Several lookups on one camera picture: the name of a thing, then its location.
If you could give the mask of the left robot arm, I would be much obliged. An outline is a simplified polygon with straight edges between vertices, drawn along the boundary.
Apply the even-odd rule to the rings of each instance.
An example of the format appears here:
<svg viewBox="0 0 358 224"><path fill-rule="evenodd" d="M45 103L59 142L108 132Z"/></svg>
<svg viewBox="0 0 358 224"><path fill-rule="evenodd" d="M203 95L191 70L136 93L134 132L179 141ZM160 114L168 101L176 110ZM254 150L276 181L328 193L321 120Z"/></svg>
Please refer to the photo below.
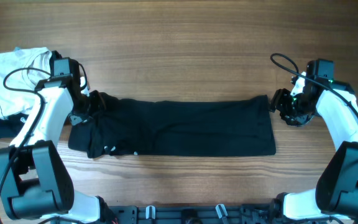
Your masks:
<svg viewBox="0 0 358 224"><path fill-rule="evenodd" d="M12 220L101 221L103 201L74 190L57 152L67 116L86 105L80 82L49 78L39 81L33 93L35 105L23 128L0 149L0 208Z"/></svg>

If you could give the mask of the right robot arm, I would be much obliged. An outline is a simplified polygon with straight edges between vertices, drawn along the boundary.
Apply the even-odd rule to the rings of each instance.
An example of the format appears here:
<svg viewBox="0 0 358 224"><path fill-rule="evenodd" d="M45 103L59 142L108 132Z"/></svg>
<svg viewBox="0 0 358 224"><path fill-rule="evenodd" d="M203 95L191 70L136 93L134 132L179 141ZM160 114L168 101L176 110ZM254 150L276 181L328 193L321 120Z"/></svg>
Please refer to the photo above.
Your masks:
<svg viewBox="0 0 358 224"><path fill-rule="evenodd" d="M350 218L358 221L358 106L352 87L343 82L297 83L279 89L270 103L287 124L299 126L316 113L324 120L335 154L315 189L281 196L282 215L289 220Z"/></svg>

